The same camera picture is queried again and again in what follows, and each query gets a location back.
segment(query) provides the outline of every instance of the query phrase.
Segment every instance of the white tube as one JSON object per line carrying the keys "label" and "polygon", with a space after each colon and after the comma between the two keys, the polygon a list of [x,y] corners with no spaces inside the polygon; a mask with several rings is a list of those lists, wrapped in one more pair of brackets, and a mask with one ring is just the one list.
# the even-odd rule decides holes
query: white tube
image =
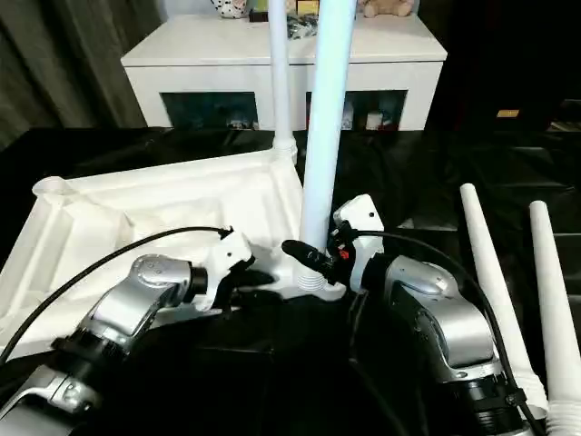
{"label": "white tube", "polygon": [[269,1],[271,30],[271,71],[274,106],[274,141],[272,147],[297,161],[297,143],[291,129],[291,91],[289,88],[289,50],[287,6],[285,0]]}
{"label": "white tube", "polygon": [[530,204],[530,224],[545,344],[550,417],[554,401],[576,401],[581,411],[581,354],[545,203]]}
{"label": "white tube", "polygon": [[[356,3],[320,2],[300,239],[322,252],[327,245]],[[297,282],[304,291],[320,290],[325,284],[320,274],[305,267],[300,267]]]}
{"label": "white tube", "polygon": [[535,418],[545,418],[547,416],[545,388],[530,366],[527,348],[518,327],[515,309],[508,295],[507,284],[488,232],[476,188],[470,183],[463,184],[460,187],[460,194],[478,282],[496,315],[502,339],[507,347],[510,366],[518,385],[527,395],[527,404]]}

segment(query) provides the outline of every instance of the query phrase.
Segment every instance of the curtain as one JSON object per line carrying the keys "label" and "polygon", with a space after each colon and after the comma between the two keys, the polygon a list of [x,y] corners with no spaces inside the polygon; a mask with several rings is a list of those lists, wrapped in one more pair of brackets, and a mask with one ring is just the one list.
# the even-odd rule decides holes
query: curtain
{"label": "curtain", "polygon": [[161,20],[154,0],[2,0],[0,150],[33,127],[141,127],[121,57]]}

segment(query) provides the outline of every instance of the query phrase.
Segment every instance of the white pipe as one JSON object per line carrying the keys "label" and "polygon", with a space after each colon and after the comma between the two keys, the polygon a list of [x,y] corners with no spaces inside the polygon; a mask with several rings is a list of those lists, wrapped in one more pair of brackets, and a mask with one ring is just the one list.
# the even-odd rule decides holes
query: white pipe
{"label": "white pipe", "polygon": [[[322,252],[327,245],[356,3],[320,2],[300,239]],[[325,284],[320,274],[305,267],[300,267],[297,282],[311,292]]]}
{"label": "white pipe", "polygon": [[545,344],[550,417],[553,401],[577,401],[581,408],[581,354],[545,203],[530,204],[530,224]]}
{"label": "white pipe", "polygon": [[272,147],[297,162],[297,143],[291,129],[291,91],[289,88],[289,49],[285,0],[269,1],[271,30],[271,73],[274,106],[274,141]]}
{"label": "white pipe", "polygon": [[460,194],[478,282],[496,315],[498,327],[507,347],[510,366],[518,385],[527,395],[527,404],[535,418],[545,418],[547,416],[545,388],[531,368],[527,348],[518,327],[515,309],[508,295],[507,284],[488,232],[476,188],[470,183],[463,184],[460,187]]}

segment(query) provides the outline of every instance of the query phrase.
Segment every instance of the black table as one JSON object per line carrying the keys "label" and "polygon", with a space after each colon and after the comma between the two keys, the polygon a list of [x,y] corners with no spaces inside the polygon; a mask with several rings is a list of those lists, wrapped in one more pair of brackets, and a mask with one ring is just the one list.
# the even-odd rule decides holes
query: black table
{"label": "black table", "polygon": [[[169,164],[270,147],[265,132],[36,130],[0,154],[3,213],[0,260],[34,203],[32,185],[65,178]],[[297,134],[299,174],[306,135]],[[418,236],[472,267],[458,188],[478,190],[536,372],[544,376],[537,291],[527,207],[547,202],[577,331],[581,332],[581,135],[345,133],[341,137],[334,205],[370,193],[386,227]],[[425,253],[400,247],[402,252]],[[439,262],[439,259],[426,259]],[[421,399],[400,349],[378,341],[380,320],[362,325],[361,354],[378,353],[381,409],[346,363],[348,302],[300,298],[220,319],[152,332],[128,364],[105,429],[123,418],[132,431],[238,434],[426,434]],[[0,380],[25,373],[19,360]]]}

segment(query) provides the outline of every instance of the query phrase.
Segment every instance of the toy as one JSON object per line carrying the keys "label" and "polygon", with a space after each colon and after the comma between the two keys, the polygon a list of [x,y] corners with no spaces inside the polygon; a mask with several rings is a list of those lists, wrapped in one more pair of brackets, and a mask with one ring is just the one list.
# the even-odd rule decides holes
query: toy
{"label": "toy", "polygon": [[222,18],[242,18],[246,15],[246,0],[211,0]]}
{"label": "toy", "polygon": [[358,0],[359,7],[367,18],[379,14],[407,16],[411,13],[414,0]]}

